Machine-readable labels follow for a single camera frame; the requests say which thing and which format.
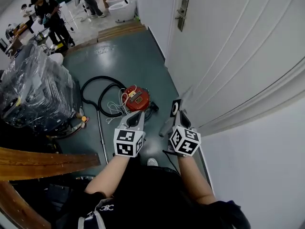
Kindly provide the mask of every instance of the white floor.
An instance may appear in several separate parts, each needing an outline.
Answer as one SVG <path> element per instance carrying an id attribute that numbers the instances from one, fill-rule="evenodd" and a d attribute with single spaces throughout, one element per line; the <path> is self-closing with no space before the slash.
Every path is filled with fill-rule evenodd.
<path id="1" fill-rule="evenodd" d="M 103 13 L 107 14 L 106 17 L 90 18 L 90 14 L 91 14 L 90 10 L 87 10 L 86 13 L 82 6 L 83 0 L 81 0 L 78 6 L 75 6 L 74 0 L 68 2 L 67 4 L 61 4 L 61 8 L 60 8 L 62 12 L 61 17 L 67 22 L 66 23 L 67 30 L 69 31 L 71 37 L 74 39 L 76 45 L 97 38 L 99 31 L 124 24 L 124 23 L 117 23 L 114 21 L 114 19 L 111 17 L 111 14 L 108 12 L 107 9 L 105 9 L 103 0 L 96 0 L 96 1 L 98 3 L 100 10 Z M 38 25 L 35 22 L 32 26 L 32 29 L 34 30 L 35 33 L 37 33 L 38 31 L 43 30 L 43 26 Z M 26 44 L 31 37 L 33 37 L 33 34 L 31 34 L 27 30 L 20 36 L 20 41 L 23 44 Z M 48 46 L 52 45 L 50 39 L 47 40 L 47 45 Z"/>
<path id="2" fill-rule="evenodd" d="M 96 38 L 98 32 L 101 30 L 105 30 L 122 23 L 117 23 L 111 17 L 111 14 L 108 10 L 105 9 L 104 3 L 102 0 L 96 0 L 100 10 L 103 13 L 106 13 L 107 16 L 104 18 L 87 18 L 85 21 L 81 22 L 82 18 L 86 18 L 88 14 L 90 15 L 90 11 L 87 10 L 87 13 L 84 11 L 82 7 L 82 0 L 81 3 L 76 7 L 74 1 L 72 0 L 67 4 L 68 13 L 70 14 L 69 18 L 66 17 L 66 20 L 69 24 L 66 24 L 66 27 L 69 31 L 70 27 L 74 29 L 75 33 L 71 33 L 71 37 L 74 39 L 75 44 L 80 44 L 86 42 L 90 39 Z"/>

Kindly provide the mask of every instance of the green floor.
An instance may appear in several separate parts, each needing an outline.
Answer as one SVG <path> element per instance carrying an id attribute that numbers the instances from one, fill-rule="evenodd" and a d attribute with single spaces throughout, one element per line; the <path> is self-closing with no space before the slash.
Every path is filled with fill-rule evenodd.
<path id="1" fill-rule="evenodd" d="M 145 122 L 146 142 L 140 151 L 141 162 L 146 164 L 148 158 L 154 157 L 159 166 L 173 168 L 162 152 L 167 148 L 167 140 L 161 139 L 158 133 L 164 121 L 169 117 L 172 101 L 177 98 L 178 93 L 148 31 L 121 36 L 73 52 L 65 57 L 63 65 L 79 80 L 81 86 L 94 76 L 107 75 L 119 80 L 127 87 L 135 84 L 147 88 L 152 100 L 160 109 Z M 97 102 L 101 92 L 109 84 L 110 82 L 105 80 L 91 83 L 84 92 L 85 98 Z M 107 109 L 109 101 L 118 103 L 118 90 L 118 88 L 112 88 L 105 95 L 102 104 L 105 109 Z M 81 172 L 84 175 L 96 175 L 105 166 L 97 116 L 93 106 L 84 104 L 83 109 L 85 115 L 90 118 L 86 129 L 61 140 L 60 145 L 64 153 L 98 153 L 102 165 Z M 107 124 L 106 117 L 102 114 L 101 117 L 106 149 L 108 157 L 111 159 L 114 152 L 113 133 L 120 118 Z M 178 166 L 177 158 L 171 156 L 171 159 Z M 195 159 L 203 173 L 203 165 L 198 153 L 195 155 Z"/>

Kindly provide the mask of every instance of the door frame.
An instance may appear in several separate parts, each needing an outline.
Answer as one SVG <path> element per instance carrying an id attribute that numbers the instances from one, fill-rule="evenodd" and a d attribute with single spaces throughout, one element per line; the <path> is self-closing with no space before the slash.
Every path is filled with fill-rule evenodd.
<path id="1" fill-rule="evenodd" d="M 305 56 L 280 79 L 246 102 L 198 128 L 202 136 L 272 114 L 305 97 Z"/>
<path id="2" fill-rule="evenodd" d="M 170 48 L 172 46 L 175 27 L 177 26 L 175 18 L 177 15 L 177 9 L 179 8 L 179 3 L 180 3 L 180 0 L 174 0 L 174 2 L 173 2 L 172 21 L 171 21 L 171 25 L 170 25 L 170 32 L 169 32 L 169 38 L 168 38 L 168 43 L 167 43 L 166 55 L 165 55 L 165 63 L 164 63 L 166 68 L 168 68 L 168 55 L 169 55 Z"/>

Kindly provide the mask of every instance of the white wall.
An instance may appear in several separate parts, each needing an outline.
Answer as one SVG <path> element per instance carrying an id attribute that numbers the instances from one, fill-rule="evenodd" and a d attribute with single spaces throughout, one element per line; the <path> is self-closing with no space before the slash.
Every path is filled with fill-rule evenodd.
<path id="1" fill-rule="evenodd" d="M 234 200 L 253 229 L 299 229 L 305 220 L 305 98 L 202 138 L 216 197 Z"/>
<path id="2" fill-rule="evenodd" d="M 6 43 L 8 40 L 5 36 L 5 30 L 9 24 L 19 24 L 22 22 L 22 15 L 20 14 L 22 4 L 29 4 L 31 0 L 13 0 L 6 10 L 0 15 L 0 38 Z"/>
<path id="3" fill-rule="evenodd" d="M 137 0 L 142 24 L 149 26 L 164 56 L 167 54 L 174 0 Z"/>

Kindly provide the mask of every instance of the shoe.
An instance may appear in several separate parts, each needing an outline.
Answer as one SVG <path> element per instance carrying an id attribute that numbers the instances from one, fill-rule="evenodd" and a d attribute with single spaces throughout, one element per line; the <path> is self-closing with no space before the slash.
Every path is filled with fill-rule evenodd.
<path id="1" fill-rule="evenodd" d="M 100 16 L 98 16 L 97 18 L 104 18 L 104 17 L 106 17 L 106 14 L 102 14 L 102 15 L 100 15 Z"/>
<path id="2" fill-rule="evenodd" d="M 157 160 L 154 158 L 149 158 L 147 160 L 147 166 L 159 166 Z"/>

